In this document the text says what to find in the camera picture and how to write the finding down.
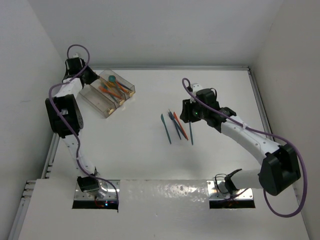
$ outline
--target purple cable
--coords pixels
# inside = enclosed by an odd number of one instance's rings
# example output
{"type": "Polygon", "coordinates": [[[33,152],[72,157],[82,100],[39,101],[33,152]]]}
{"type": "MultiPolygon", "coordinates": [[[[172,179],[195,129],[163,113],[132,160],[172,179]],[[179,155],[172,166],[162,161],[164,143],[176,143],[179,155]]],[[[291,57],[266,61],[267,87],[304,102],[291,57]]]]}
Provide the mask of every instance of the purple cable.
{"type": "Polygon", "coordinates": [[[53,100],[53,97],[52,97],[52,91],[53,91],[53,89],[55,89],[55,88],[57,88],[57,87],[60,87],[60,86],[62,86],[62,85],[67,85],[67,84],[69,84],[72,80],[74,80],[74,79],[77,78],[80,74],[82,74],[83,71],[87,68],[87,66],[88,66],[88,64],[89,64],[89,61],[90,61],[90,53],[89,53],[89,51],[88,51],[88,49],[87,49],[86,47],[84,47],[84,46],[82,46],[82,45],[80,45],[80,44],[72,44],[71,46],[68,47],[68,50],[67,50],[67,52],[66,52],[66,55],[67,55],[68,59],[69,59],[69,51],[70,51],[70,49],[71,49],[72,47],[81,47],[81,48],[83,48],[83,49],[86,51],[87,55],[88,55],[88,60],[87,60],[86,64],[84,65],[84,67],[83,67],[76,75],[74,75],[68,82],[59,83],[59,84],[56,84],[56,85],[53,85],[52,87],[50,87],[50,89],[49,89],[49,101],[50,101],[53,109],[55,110],[56,114],[59,116],[59,118],[60,118],[60,119],[62,120],[62,122],[65,124],[65,126],[70,130],[70,132],[75,136],[76,141],[78,142],[78,147],[77,147],[77,149],[76,149],[76,163],[77,163],[77,165],[79,166],[80,170],[81,170],[84,174],[86,174],[87,176],[89,176],[90,178],[93,178],[93,179],[96,179],[96,180],[101,180],[101,181],[104,181],[104,182],[110,184],[110,185],[115,189],[115,195],[116,195],[116,199],[117,199],[118,206],[119,206],[119,196],[118,196],[118,191],[117,191],[117,188],[115,187],[115,185],[114,185],[112,182],[110,182],[110,181],[108,181],[108,180],[106,180],[106,179],[104,179],[104,178],[102,178],[102,177],[98,177],[98,176],[93,176],[93,175],[91,175],[90,173],[88,173],[88,172],[81,166],[81,164],[80,164],[80,162],[79,162],[79,150],[80,150],[80,145],[81,145],[80,139],[79,139],[78,135],[76,134],[76,132],[73,130],[73,128],[70,126],[70,124],[67,122],[67,120],[64,118],[64,116],[60,113],[60,111],[59,111],[59,109],[56,107],[56,105],[55,105],[55,103],[54,103],[54,100],[53,100]]]}
{"type": "MultiPolygon", "coordinates": [[[[205,104],[204,102],[200,101],[196,96],[194,96],[189,90],[188,88],[186,87],[186,84],[185,84],[185,81],[188,82],[189,84],[189,87],[190,87],[190,81],[189,79],[187,78],[183,78],[182,79],[182,85],[184,87],[184,89],[186,90],[186,92],[195,100],[197,101],[199,104],[201,104],[202,106],[204,106],[206,109],[209,109],[210,111],[216,113],[216,114],[219,114],[220,116],[223,116],[224,118],[226,119],[229,119],[230,121],[234,122],[235,124],[241,126],[243,128],[243,124],[241,122],[238,122],[234,119],[232,119],[231,117],[225,115],[224,113],[222,112],[219,112],[218,110],[215,110],[213,109],[212,107],[208,106],[207,104],[205,104]]],[[[269,209],[271,210],[271,212],[273,212],[275,215],[279,216],[279,217],[282,217],[282,218],[291,218],[297,214],[299,214],[302,210],[302,208],[304,207],[305,205],[305,202],[306,202],[306,198],[307,198],[307,190],[308,190],[308,179],[307,179],[307,170],[306,170],[306,166],[305,166],[305,163],[304,163],[304,160],[301,156],[301,153],[299,152],[299,150],[297,149],[297,147],[292,143],[290,142],[289,140],[287,140],[286,138],[282,137],[282,136],[279,136],[279,135],[276,135],[276,134],[273,134],[273,133],[268,133],[268,132],[264,132],[264,131],[259,131],[259,130],[256,130],[256,129],[253,129],[251,127],[246,127],[247,130],[251,131],[251,132],[254,132],[254,133],[258,133],[258,134],[262,134],[262,135],[267,135],[267,136],[270,136],[270,137],[273,137],[273,138],[276,138],[276,139],[280,139],[284,142],[286,142],[287,144],[289,144],[290,146],[292,146],[292,148],[294,149],[296,155],[298,156],[299,158],[299,162],[300,162],[300,165],[301,165],[301,169],[302,169],[302,175],[303,175],[303,191],[302,191],[302,197],[301,197],[301,202],[298,206],[298,208],[292,212],[292,213],[289,213],[289,214],[281,214],[281,213],[278,213],[276,212],[270,205],[269,203],[269,200],[267,198],[267,193],[265,190],[263,190],[263,196],[264,196],[264,199],[265,199],[265,202],[267,204],[267,206],[269,207],[269,209]]]]}

